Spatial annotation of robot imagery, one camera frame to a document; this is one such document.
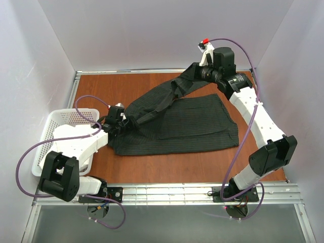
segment red object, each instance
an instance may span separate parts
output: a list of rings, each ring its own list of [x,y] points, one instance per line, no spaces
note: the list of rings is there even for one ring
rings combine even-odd
[[[208,38],[206,38],[206,39],[204,39],[204,40],[202,41],[202,43],[203,43],[204,45],[206,45],[208,42],[209,42],[209,39],[208,39]]]

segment robotic arm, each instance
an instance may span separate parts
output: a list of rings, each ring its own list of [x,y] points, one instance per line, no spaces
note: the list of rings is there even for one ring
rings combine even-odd
[[[195,77],[210,83],[216,83],[218,89],[238,109],[246,123],[249,123],[256,105],[256,93],[253,84],[243,73],[236,72],[234,52],[229,47],[216,48],[206,39],[199,43],[202,51],[200,63],[196,63]],[[229,180],[224,196],[236,195],[256,184],[264,176],[282,168],[290,162],[297,146],[294,136],[287,137],[272,121],[262,103],[252,123],[251,131],[257,142],[258,150],[250,155],[249,164]],[[60,151],[51,151],[45,159],[39,180],[39,189],[62,200],[70,201],[76,195],[95,194],[103,196],[107,183],[99,178],[80,177],[79,163],[83,163],[99,148],[108,143],[108,139],[133,128],[135,123],[124,116],[124,108],[111,106],[109,114],[102,117],[102,131],[95,137],[78,141],[78,146],[67,146]]]

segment wood surface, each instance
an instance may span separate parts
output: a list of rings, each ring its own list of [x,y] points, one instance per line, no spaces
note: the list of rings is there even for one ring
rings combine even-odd
[[[82,95],[95,95],[110,105],[121,102],[127,107],[132,101],[150,89],[170,80],[178,73],[146,74],[101,74],[82,75],[76,98]],[[237,123],[241,142],[247,125],[236,108],[219,92],[215,84],[209,84],[194,91],[187,97],[199,97],[218,94],[226,106],[231,118]],[[84,98],[79,108],[96,108],[100,115],[107,113],[107,108],[99,101]],[[94,155],[89,175],[104,178],[108,183],[204,183],[222,182],[237,147],[199,153],[118,156],[106,146]],[[238,156],[230,176],[239,173],[247,164],[249,155],[257,150],[252,133]],[[265,177],[265,181],[286,180],[282,169]]]

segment dark green fabric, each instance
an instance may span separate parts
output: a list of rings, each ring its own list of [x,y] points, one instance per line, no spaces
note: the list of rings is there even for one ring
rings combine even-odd
[[[119,155],[202,152],[238,145],[238,129],[218,95],[182,98],[207,85],[194,79],[195,65],[153,88],[125,110],[138,128],[109,145]]]

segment gray wall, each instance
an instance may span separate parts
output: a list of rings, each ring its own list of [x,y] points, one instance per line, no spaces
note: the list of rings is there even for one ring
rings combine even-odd
[[[37,0],[0,1],[0,53],[0,242],[20,242],[32,198],[16,186],[16,164],[39,141],[47,115],[66,106],[74,70]],[[33,157],[20,171],[30,192]]]
[[[257,69],[261,100],[298,140],[285,172],[301,189],[318,242],[324,242],[323,13],[323,1],[295,0]]]
[[[200,61],[197,45],[207,37],[238,41],[257,65],[293,0],[39,2],[74,69],[98,71],[186,68]]]

